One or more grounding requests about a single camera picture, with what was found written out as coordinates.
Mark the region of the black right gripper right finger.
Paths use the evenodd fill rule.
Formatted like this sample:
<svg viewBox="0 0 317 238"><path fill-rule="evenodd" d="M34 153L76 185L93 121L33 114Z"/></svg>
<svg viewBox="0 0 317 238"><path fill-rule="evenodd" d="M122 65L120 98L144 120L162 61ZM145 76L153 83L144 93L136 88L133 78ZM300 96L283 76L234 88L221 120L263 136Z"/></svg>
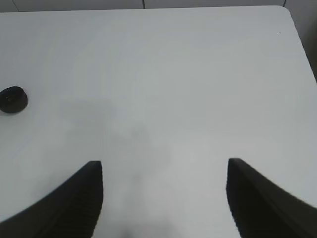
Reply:
<svg viewBox="0 0 317 238"><path fill-rule="evenodd" d="M230 158L226 196L242 238L315 238L317 210L260 174Z"/></svg>

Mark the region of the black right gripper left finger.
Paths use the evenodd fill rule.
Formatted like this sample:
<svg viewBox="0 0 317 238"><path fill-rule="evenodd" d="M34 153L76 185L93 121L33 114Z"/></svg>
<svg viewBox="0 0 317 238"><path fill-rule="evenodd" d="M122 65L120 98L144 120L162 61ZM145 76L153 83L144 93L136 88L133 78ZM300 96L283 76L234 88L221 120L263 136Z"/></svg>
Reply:
<svg viewBox="0 0 317 238"><path fill-rule="evenodd" d="M90 238L103 204L103 168L89 161L47 196L0 224L2 238Z"/></svg>

